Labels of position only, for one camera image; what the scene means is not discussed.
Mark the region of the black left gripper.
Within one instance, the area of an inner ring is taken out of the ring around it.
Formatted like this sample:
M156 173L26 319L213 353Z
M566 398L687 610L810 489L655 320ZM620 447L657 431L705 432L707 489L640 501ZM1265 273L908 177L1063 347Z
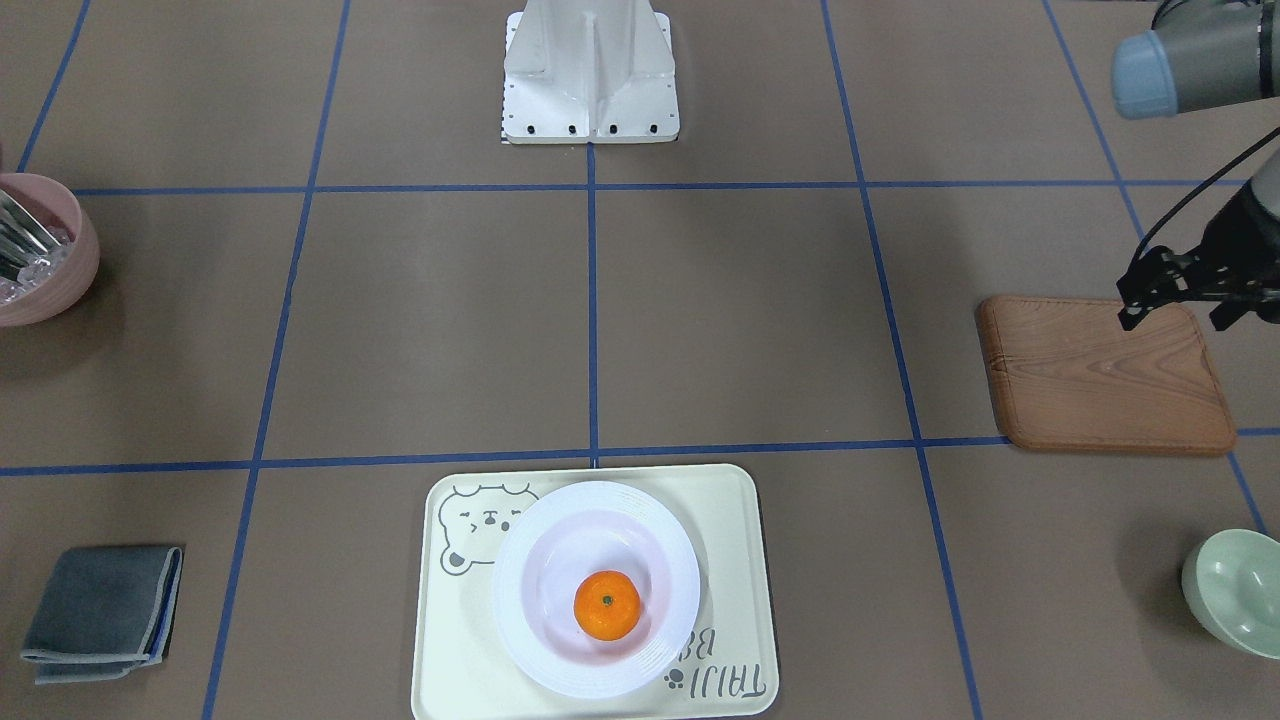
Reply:
M1117 281L1120 327L1134 331L1170 304L1212 302L1210 322L1225 331L1248 314L1279 323L1277 187L1252 179L1206 225L1197 246L1146 249Z

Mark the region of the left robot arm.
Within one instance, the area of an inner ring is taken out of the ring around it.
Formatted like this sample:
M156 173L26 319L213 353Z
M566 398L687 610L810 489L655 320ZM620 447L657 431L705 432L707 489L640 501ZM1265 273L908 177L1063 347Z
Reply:
M1149 28L1112 60L1114 106L1128 120L1270 100L1279 88L1275 1L1164 1ZM1225 331L1249 314L1276 323L1279 178L1270 158L1216 213L1184 254L1147 234L1117 281L1124 331L1170 304L1210 302Z

